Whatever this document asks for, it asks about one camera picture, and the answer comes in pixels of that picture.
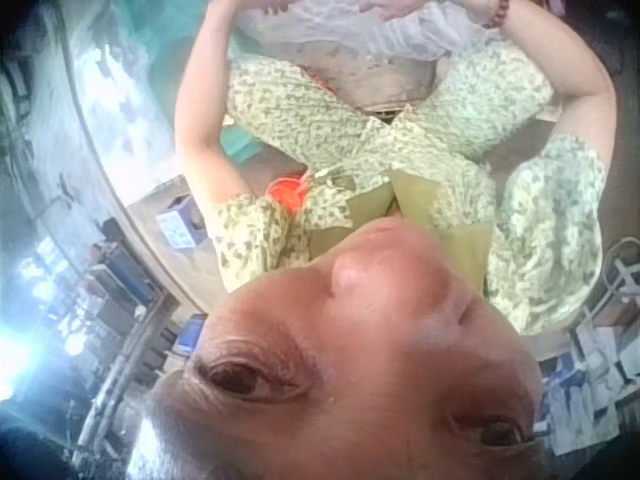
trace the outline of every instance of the plastic bag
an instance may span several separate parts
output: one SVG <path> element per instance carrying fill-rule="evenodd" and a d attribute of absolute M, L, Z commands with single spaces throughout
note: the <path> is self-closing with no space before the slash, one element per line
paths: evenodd
<path fill-rule="evenodd" d="M 358 0 L 304 0 L 277 16 L 242 12 L 238 26 L 263 44 L 335 41 L 367 54 L 418 60 L 435 60 L 486 34 L 461 7 L 436 2 L 383 23 L 360 13 Z"/>

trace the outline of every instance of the elbow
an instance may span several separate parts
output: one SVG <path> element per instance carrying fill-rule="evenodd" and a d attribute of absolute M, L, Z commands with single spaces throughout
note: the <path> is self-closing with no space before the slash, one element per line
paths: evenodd
<path fill-rule="evenodd" d="M 188 156 L 192 152 L 202 150 L 217 151 L 222 149 L 218 140 L 211 141 L 207 136 L 181 133 L 178 129 L 176 129 L 174 141 L 176 153 L 179 156 Z"/>

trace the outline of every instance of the red object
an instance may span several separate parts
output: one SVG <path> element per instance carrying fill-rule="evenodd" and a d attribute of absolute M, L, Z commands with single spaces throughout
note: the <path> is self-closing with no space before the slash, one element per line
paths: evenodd
<path fill-rule="evenodd" d="M 292 213 L 302 209 L 308 191 L 306 180 L 293 175 L 278 178 L 267 187 L 267 195 Z"/>
<path fill-rule="evenodd" d="M 493 15 L 491 20 L 488 23 L 483 25 L 484 28 L 492 29 L 501 27 L 507 18 L 507 12 L 509 11 L 509 0 L 500 0 L 498 4 L 498 10 Z"/>

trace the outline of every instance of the metal pole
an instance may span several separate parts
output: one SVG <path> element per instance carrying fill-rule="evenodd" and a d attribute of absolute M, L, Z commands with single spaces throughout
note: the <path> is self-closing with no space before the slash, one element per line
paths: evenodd
<path fill-rule="evenodd" d="M 110 397 L 118 378 L 122 375 L 122 372 L 124 371 L 129 359 L 133 354 L 136 344 L 139 343 L 144 332 L 153 324 L 153 320 L 158 314 L 160 307 L 163 305 L 166 297 L 167 294 L 163 294 L 160 296 L 153 307 L 149 311 L 147 311 L 143 319 L 140 322 L 136 323 L 133 330 L 127 337 L 122 350 L 120 350 L 120 353 L 111 365 L 111 369 L 109 370 L 109 373 L 107 374 L 104 382 L 100 386 L 100 391 L 93 401 L 91 410 L 89 410 L 89 414 L 87 415 L 87 418 L 82 427 L 82 431 L 80 432 L 78 445 L 88 447 L 93 444 L 94 433 L 98 428 L 100 417 L 102 416 L 106 408 L 106 400 L 108 397 Z M 77 455 L 74 455 L 74 463 L 80 460 L 76 457 Z"/>
<path fill-rule="evenodd" d="M 152 323 L 144 330 L 138 342 L 134 347 L 127 360 L 127 364 L 124 367 L 122 374 L 118 378 L 118 381 L 110 395 L 109 401 L 106 404 L 105 411 L 102 415 L 102 419 L 98 425 L 95 439 L 93 442 L 93 451 L 100 453 L 104 443 L 104 438 L 107 435 L 111 426 L 111 421 L 117 410 L 118 405 L 122 401 L 124 392 L 129 387 L 131 380 L 136 369 L 139 367 L 140 358 L 149 348 L 149 345 L 160 332 L 160 330 L 171 319 L 171 316 L 178 308 L 178 301 L 173 295 L 167 294 L 164 296 L 157 313 L 152 317 Z"/>

